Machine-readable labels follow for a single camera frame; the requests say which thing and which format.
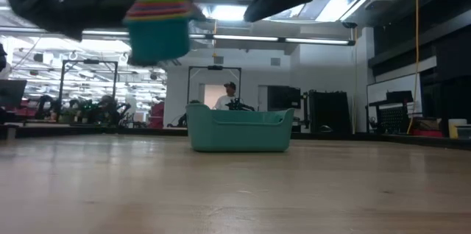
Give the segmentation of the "teal plastic basket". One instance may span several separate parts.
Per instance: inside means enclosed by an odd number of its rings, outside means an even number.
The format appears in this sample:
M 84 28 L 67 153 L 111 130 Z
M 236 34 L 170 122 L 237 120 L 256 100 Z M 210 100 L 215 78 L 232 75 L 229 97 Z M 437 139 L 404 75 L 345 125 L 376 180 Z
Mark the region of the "teal plastic basket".
M 186 106 L 188 137 L 197 152 L 284 152 L 289 148 L 294 110 L 211 110 Z

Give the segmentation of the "long ceiling light bar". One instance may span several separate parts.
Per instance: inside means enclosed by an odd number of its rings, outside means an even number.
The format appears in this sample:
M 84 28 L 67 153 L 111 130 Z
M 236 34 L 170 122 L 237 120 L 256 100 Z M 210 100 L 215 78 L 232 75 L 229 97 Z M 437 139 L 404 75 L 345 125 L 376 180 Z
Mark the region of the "long ceiling light bar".
M 47 32 L 43 29 L 31 27 L 0 26 L 0 35 L 51 35 L 52 37 L 62 37 L 56 32 Z M 82 33 L 84 38 L 107 38 L 116 40 L 129 40 L 128 32 L 124 31 L 100 31 L 85 30 Z M 190 34 L 193 40 L 237 40 L 237 41 L 255 41 L 267 43 L 296 43 L 312 45 L 333 45 L 333 46 L 354 46 L 355 40 L 325 39 L 325 38 L 286 38 L 286 37 L 268 37 L 268 36 L 249 36 L 249 35 L 213 35 L 213 34 Z

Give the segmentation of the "person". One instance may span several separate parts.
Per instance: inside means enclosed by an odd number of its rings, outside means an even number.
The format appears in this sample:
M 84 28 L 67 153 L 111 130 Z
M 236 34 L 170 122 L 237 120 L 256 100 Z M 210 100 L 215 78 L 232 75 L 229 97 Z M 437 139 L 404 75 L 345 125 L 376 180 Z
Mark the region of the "person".
M 216 110 L 229 110 L 228 104 L 236 99 L 236 84 L 234 82 L 228 82 L 224 84 L 224 87 L 226 94 L 217 99 L 214 106 Z

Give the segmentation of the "black monitor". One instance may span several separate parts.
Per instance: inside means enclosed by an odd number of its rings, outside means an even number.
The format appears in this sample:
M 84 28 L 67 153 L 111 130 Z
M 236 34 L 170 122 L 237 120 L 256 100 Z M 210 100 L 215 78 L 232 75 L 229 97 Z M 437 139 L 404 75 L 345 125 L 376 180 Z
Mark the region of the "black monitor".
M 289 86 L 269 86 L 267 88 L 268 110 L 287 110 L 301 108 L 301 90 Z

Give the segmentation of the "black equipment rack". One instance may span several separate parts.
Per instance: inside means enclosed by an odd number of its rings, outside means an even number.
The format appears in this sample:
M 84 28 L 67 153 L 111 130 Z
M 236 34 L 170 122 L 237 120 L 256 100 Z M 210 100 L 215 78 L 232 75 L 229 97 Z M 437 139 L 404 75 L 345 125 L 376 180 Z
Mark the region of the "black equipment rack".
M 346 92 L 319 92 L 311 90 L 308 92 L 308 96 L 311 133 L 333 132 L 336 134 L 350 134 L 352 132 Z

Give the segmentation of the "black perforated cart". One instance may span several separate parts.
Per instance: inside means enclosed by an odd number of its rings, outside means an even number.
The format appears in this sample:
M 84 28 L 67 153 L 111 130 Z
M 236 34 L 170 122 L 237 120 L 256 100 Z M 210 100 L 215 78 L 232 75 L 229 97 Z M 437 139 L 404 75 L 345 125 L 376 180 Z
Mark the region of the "black perforated cart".
M 413 103 L 411 91 L 387 91 L 386 98 L 368 104 L 375 115 L 369 115 L 369 125 L 376 134 L 406 133 L 410 123 L 408 105 Z

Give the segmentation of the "black gantry frame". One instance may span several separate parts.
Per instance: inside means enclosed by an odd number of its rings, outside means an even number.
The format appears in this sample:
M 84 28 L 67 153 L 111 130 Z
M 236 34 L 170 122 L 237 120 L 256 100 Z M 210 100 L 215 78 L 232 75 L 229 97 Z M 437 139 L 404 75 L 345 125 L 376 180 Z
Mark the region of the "black gantry frame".
M 190 88 L 191 88 L 191 80 L 194 76 L 197 75 L 197 72 L 194 74 L 191 72 L 193 69 L 197 69 L 200 71 L 201 69 L 206 69 L 209 71 L 223 71 L 228 70 L 237 80 L 238 83 L 241 84 L 241 76 L 242 76 L 242 68 L 239 67 L 224 67 L 222 65 L 207 65 L 207 66 L 198 66 L 198 65 L 191 65 L 188 67 L 188 80 L 187 80 L 187 93 L 186 99 L 187 103 L 190 104 Z M 239 110 L 241 107 L 240 99 L 234 99 L 230 103 L 226 104 L 229 110 Z

